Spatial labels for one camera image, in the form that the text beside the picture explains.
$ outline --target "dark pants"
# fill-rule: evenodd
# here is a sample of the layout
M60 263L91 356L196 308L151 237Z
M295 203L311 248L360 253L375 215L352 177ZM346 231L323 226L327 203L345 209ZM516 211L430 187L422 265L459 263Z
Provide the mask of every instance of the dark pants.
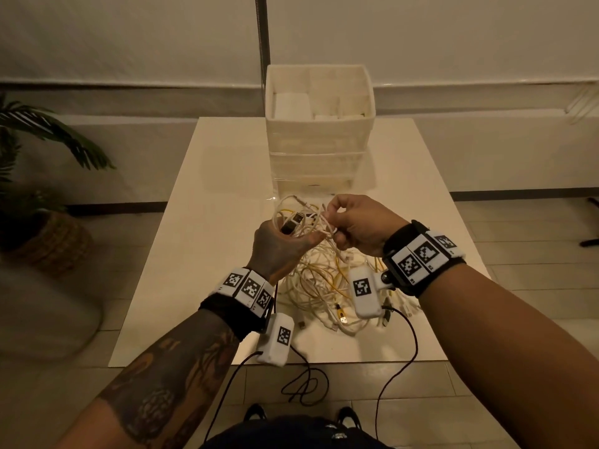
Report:
M202 449L386 448L360 429L346 429L324 417L280 416L241 422L211 438Z

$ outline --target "white table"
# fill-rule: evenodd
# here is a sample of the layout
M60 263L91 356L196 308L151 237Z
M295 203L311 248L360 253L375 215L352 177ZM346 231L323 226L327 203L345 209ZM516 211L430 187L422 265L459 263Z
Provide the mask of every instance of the white table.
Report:
M487 275L414 121L377 119L368 146L356 193L444 232L466 252L468 264ZM273 214L273 197L264 119L200 118L110 367L133 361L190 316L233 267L247 263L255 229ZM423 313L411 321L417 359L445 360ZM243 340L234 364L255 351L257 339L252 333ZM398 316L386 328L371 324L355 338L316 321L296 330L294 346L314 363L397 362L414 352L412 333Z

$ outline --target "shoe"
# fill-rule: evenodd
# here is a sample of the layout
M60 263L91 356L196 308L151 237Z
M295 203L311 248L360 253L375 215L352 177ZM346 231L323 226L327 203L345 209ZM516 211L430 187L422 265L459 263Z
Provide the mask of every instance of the shoe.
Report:
M248 422L251 420L264 420L266 421L266 413L264 412L264 408L254 403L249 408L247 408L246 415L243 417L243 422Z
M358 419L358 415L351 407L343 407L339 410L339 414L337 415L337 424L340 424L347 429L356 427L362 430L360 419Z

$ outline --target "white box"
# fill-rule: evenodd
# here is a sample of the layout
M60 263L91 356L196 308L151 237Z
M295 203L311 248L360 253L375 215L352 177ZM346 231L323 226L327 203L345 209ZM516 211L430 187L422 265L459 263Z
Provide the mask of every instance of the white box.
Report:
M268 149L279 195L287 188L342 191L334 188L336 182L347 188L376 114L366 68L270 65L265 91Z

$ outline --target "tiled floor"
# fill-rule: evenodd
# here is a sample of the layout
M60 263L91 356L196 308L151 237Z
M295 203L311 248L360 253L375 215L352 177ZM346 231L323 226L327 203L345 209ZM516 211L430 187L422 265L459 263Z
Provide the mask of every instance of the tiled floor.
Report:
M581 199L460 202L458 209L491 276L557 320L599 356L599 247L577 242L599 234L599 214ZM101 299L105 317L90 345L73 359L41 364L0 358L0 447L44 449L117 375L107 363L129 308L161 214L88 218L94 255L65 285ZM213 432L238 422L248 404L268 414L332 417L351 405L364 429L374 432L374 407L382 384L401 364L326 365L328 399L313 408L285 402L279 390L298 372L250 366L235 378ZM212 417L214 408L209 412ZM202 423L188 448L204 437ZM379 434L395 447L508 449L516 446L445 362L409 367L387 389Z

